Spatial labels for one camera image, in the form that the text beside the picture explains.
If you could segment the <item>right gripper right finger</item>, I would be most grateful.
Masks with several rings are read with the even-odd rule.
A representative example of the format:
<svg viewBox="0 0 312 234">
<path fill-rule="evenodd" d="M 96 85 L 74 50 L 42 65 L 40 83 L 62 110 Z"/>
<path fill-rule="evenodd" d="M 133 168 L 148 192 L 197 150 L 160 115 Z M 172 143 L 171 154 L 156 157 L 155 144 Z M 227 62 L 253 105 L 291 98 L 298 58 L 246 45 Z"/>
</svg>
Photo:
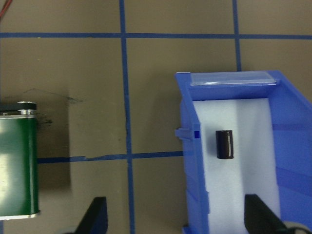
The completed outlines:
<svg viewBox="0 0 312 234">
<path fill-rule="evenodd" d="M 307 228 L 287 227 L 256 194 L 245 195 L 244 225 L 249 234 L 311 234 Z"/>
</svg>

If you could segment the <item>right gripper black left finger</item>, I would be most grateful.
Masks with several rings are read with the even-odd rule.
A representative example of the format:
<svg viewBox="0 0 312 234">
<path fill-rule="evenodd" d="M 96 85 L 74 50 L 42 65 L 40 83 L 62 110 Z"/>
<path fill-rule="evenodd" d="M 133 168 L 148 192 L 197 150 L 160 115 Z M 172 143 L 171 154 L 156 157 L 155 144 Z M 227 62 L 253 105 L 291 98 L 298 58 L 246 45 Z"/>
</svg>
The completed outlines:
<svg viewBox="0 0 312 234">
<path fill-rule="evenodd" d="M 106 234 L 108 213 L 106 197 L 95 197 L 83 216 L 75 234 Z"/>
</svg>

